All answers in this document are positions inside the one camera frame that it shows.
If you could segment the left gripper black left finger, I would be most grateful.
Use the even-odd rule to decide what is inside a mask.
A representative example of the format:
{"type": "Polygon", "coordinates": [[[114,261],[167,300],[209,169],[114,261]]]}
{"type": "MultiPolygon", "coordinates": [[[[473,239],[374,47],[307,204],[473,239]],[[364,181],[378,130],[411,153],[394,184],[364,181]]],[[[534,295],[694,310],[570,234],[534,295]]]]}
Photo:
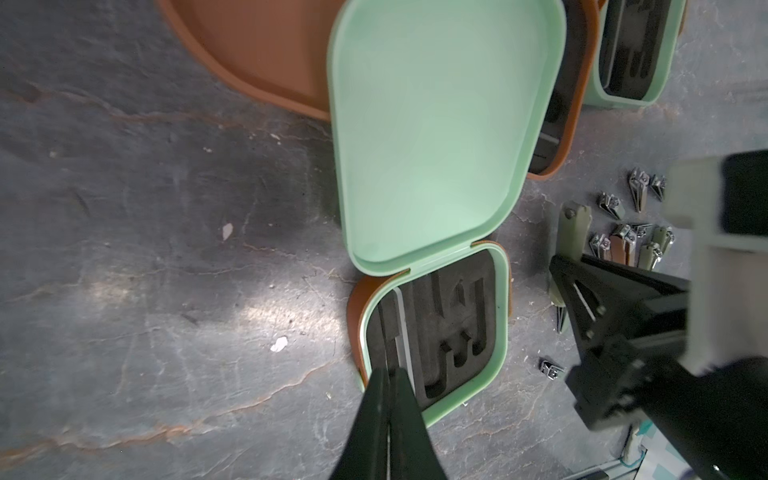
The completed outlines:
{"type": "Polygon", "coordinates": [[[389,469],[390,376],[375,369],[331,479],[386,479],[389,469]]]}

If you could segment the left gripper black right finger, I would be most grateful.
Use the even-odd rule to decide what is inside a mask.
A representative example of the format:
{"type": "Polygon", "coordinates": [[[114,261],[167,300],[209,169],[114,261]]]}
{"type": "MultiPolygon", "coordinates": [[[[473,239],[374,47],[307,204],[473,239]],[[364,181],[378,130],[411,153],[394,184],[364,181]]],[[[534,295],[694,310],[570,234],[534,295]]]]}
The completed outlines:
{"type": "Polygon", "coordinates": [[[391,479],[446,479],[417,403],[407,372],[389,372],[391,479]]]}

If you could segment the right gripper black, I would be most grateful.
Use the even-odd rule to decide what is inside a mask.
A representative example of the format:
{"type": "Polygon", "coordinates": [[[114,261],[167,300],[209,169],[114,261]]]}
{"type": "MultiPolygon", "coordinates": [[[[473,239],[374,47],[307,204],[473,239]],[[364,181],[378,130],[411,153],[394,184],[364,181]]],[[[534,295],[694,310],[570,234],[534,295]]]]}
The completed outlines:
{"type": "Polygon", "coordinates": [[[584,255],[553,256],[580,358],[566,377],[589,429],[641,418],[642,390],[686,349],[688,280],[584,255]]]}

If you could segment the large green nail clipper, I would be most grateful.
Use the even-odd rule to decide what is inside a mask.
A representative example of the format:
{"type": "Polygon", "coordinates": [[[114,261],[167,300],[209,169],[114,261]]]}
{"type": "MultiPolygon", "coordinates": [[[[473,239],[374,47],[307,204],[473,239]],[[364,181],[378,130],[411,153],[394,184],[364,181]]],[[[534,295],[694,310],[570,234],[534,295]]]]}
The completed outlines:
{"type": "MultiPolygon", "coordinates": [[[[573,201],[564,203],[558,216],[555,254],[579,261],[587,242],[591,222],[592,212],[589,206],[573,201]]],[[[548,294],[556,309],[555,330],[557,333],[562,333],[568,325],[568,314],[552,274],[548,277],[548,294]]]]}

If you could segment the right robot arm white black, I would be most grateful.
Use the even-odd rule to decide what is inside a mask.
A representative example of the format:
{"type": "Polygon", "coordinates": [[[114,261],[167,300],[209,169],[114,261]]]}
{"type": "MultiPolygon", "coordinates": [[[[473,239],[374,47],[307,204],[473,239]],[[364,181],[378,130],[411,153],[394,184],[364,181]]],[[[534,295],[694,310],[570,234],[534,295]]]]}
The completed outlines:
{"type": "Polygon", "coordinates": [[[590,430],[648,419],[702,479],[767,475],[767,154],[673,166],[665,215],[694,234],[691,276],[584,253],[591,211],[562,207],[550,292],[580,361],[590,430]]]}

